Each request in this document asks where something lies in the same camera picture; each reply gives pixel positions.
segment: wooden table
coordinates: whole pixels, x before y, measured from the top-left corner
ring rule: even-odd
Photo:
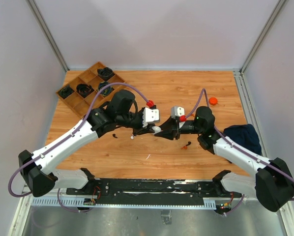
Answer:
[[[80,73],[68,71],[64,83]],[[202,88],[206,88],[208,97],[218,99],[218,104],[211,108],[220,130],[246,123],[231,71],[117,71],[117,74],[155,102],[161,123],[170,116],[170,108],[174,105],[184,107],[186,114],[190,112]],[[139,95],[136,100],[139,108],[146,105]],[[205,105],[204,96],[200,105]],[[67,132],[79,120],[59,100],[47,143]],[[133,140],[130,137],[131,129],[117,129],[82,147],[58,168],[76,170],[84,167],[96,177],[109,178],[211,179],[222,170],[246,175],[226,159],[203,150],[196,135],[181,135],[174,141],[151,134]],[[181,149],[188,141],[192,142],[188,149]]]

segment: small orange object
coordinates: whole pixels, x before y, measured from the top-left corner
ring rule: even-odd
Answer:
[[[218,103],[218,100],[215,97],[211,97],[209,99],[209,103],[210,103],[210,105],[213,105],[214,106],[214,105],[216,105]]]

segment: dark blue fabric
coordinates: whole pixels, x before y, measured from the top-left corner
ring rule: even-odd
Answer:
[[[260,139],[253,125],[232,125],[224,130],[224,134],[242,147],[258,155],[262,154]]]

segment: gray wall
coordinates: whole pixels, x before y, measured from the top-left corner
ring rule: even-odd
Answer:
[[[286,160],[294,176],[294,0],[256,54],[246,82],[269,157]]]
[[[7,235],[18,199],[7,183],[18,154],[41,147],[64,72],[26,1],[0,0],[0,236]],[[13,189],[20,193],[23,180]]]
[[[36,0],[69,67],[240,68],[277,0]]]

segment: wooden box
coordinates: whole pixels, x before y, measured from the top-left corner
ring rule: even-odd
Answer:
[[[98,89],[99,84],[101,82],[104,82],[104,80],[98,76],[97,69],[103,69],[105,67],[106,66],[104,64],[97,62],[95,65],[93,65],[89,69],[85,70],[83,73],[81,73],[75,79],[73,79],[72,81],[70,81],[68,84],[64,85],[63,87],[61,87],[57,91],[57,95],[60,98],[60,100],[63,101],[66,104],[66,106],[68,106],[80,118],[83,118],[84,115],[87,113],[87,110],[88,110],[93,98],[97,94],[97,89]],[[115,75],[107,81],[108,83],[114,83],[114,82],[125,83],[124,79],[122,79],[115,72],[114,72],[114,74]],[[92,93],[90,93],[87,97],[83,98],[77,92],[77,89],[76,89],[77,85],[79,85],[79,84],[91,85],[92,88],[94,89],[94,91]],[[74,92],[71,95],[69,95],[68,97],[63,99],[59,95],[59,92],[67,85],[69,85],[74,90]],[[92,108],[97,108],[101,104],[103,104],[104,102],[110,101],[112,99],[113,95],[117,91],[119,91],[120,89],[123,89],[123,88],[125,88],[125,86],[116,85],[116,86],[113,86],[113,91],[109,95],[104,97],[100,94],[99,97],[96,99]]]

